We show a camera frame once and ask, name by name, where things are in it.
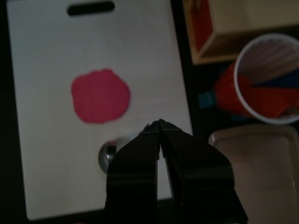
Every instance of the cutting board handle hole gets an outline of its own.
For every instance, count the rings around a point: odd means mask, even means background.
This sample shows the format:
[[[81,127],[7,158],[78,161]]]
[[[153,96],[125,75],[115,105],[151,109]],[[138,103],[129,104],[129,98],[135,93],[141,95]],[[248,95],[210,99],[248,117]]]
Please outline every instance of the cutting board handle hole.
[[[74,17],[95,13],[111,12],[115,8],[115,3],[111,1],[101,3],[74,4],[69,8],[69,15]]]

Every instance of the white cutting board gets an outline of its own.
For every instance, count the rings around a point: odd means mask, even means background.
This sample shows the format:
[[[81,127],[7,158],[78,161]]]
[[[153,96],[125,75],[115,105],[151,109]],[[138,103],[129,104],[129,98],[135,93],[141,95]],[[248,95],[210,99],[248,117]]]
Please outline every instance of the white cutting board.
[[[159,118],[193,131],[171,1],[115,0],[111,13],[70,17],[70,5],[87,2],[95,1],[9,1],[31,220],[105,207],[98,155],[107,140],[137,134]],[[71,83],[103,68],[130,86],[130,108],[114,122],[87,124],[74,112]],[[169,179],[159,169],[159,199],[167,197]]]

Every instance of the red cup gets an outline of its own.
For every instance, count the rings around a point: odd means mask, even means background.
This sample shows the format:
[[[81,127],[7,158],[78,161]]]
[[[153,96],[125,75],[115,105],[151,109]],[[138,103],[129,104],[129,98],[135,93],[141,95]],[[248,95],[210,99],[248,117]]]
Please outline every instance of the red cup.
[[[290,60],[280,59],[281,52],[289,53]],[[254,86],[261,81],[285,75],[285,69],[294,69],[297,57],[297,39],[284,34],[268,34],[256,38],[214,86],[218,107],[232,114],[256,117],[266,123],[289,124],[298,121],[299,89]]]

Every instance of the cardboard box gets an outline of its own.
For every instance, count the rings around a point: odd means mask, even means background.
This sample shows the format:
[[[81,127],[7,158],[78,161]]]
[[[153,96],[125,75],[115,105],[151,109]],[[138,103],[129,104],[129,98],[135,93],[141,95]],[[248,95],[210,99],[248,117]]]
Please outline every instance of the cardboard box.
[[[234,60],[258,35],[298,35],[297,0],[183,0],[194,64]]]

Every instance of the red circle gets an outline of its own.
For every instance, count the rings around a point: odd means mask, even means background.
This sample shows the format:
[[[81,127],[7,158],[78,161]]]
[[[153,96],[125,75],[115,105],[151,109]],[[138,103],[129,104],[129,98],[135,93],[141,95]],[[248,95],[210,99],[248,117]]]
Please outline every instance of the red circle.
[[[85,123],[106,123],[127,112],[130,89],[110,69],[78,77],[71,94],[75,112]]]

